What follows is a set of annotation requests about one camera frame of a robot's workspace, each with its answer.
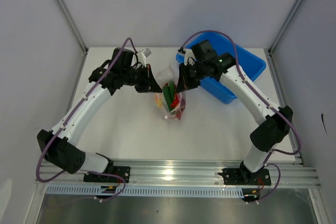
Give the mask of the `green toy chili pepper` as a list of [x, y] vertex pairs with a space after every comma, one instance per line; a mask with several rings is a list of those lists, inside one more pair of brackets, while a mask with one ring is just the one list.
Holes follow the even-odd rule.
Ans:
[[168, 86], [169, 86], [169, 92], [170, 92], [170, 96], [171, 96], [171, 100], [174, 100], [174, 95], [175, 95], [175, 83], [172, 81], [172, 82], [169, 82], [168, 83]]

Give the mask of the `red toy lobster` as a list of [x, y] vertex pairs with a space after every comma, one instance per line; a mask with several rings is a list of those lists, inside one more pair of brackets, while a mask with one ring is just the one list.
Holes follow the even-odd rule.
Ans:
[[178, 95], [179, 97], [179, 104], [176, 108], [171, 109], [171, 107], [168, 107], [169, 110], [169, 115], [168, 118], [169, 119], [173, 119], [173, 120], [180, 120], [182, 117], [182, 114], [185, 110], [186, 107], [186, 100], [182, 95]]

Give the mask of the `yellow orange toy fruit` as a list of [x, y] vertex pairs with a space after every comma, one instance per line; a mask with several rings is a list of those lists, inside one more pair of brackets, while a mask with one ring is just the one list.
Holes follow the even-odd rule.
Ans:
[[155, 103], [158, 108], [162, 108], [163, 106], [163, 94], [162, 93], [157, 93], [155, 95]]

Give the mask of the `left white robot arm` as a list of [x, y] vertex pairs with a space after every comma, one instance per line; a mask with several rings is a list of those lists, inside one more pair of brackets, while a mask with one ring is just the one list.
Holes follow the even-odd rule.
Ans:
[[97, 111], [123, 86], [133, 86], [138, 93], [160, 93], [151, 66], [146, 62], [150, 49], [139, 52], [116, 48], [112, 58], [96, 68], [86, 89], [69, 112], [49, 131], [41, 130], [37, 141], [43, 159], [70, 174], [79, 170], [95, 172], [102, 181], [114, 176], [112, 161], [96, 153], [77, 148], [82, 133]]

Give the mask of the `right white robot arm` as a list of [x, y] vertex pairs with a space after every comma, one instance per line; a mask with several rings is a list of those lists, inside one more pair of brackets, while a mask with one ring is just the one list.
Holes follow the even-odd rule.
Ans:
[[178, 91], [195, 89], [205, 78], [214, 79], [230, 89], [257, 123], [250, 134], [252, 146], [239, 168], [240, 179], [246, 184], [253, 183], [276, 146], [289, 134], [292, 109], [267, 99], [229, 53], [218, 55], [208, 50], [195, 54], [190, 49], [181, 49], [179, 53], [184, 62], [179, 65]]

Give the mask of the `red toy chili pepper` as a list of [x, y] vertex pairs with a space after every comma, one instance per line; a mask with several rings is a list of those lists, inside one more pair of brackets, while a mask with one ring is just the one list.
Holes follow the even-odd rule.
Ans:
[[174, 100], [172, 101], [170, 107], [171, 109], [174, 109], [178, 106], [179, 104], [179, 96], [177, 94], [174, 95]]

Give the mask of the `clear zip top bag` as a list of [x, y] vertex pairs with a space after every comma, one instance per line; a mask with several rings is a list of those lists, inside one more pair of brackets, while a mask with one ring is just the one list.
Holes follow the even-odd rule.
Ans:
[[162, 88], [162, 92], [155, 95], [155, 102], [157, 107], [164, 112], [164, 118], [167, 120], [180, 120], [186, 107], [185, 93], [176, 91], [178, 77], [176, 61], [171, 62], [155, 76]]

